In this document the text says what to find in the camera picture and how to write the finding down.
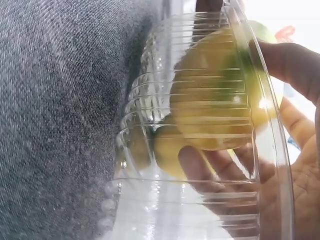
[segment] denim jeans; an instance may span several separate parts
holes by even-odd
[[[0,1],[0,239],[91,240],[155,0]]]

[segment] clear plastic container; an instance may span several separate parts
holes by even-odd
[[[223,68],[225,56],[238,61]],[[100,239],[294,239],[290,165],[272,86],[237,1],[156,26],[116,138]]]

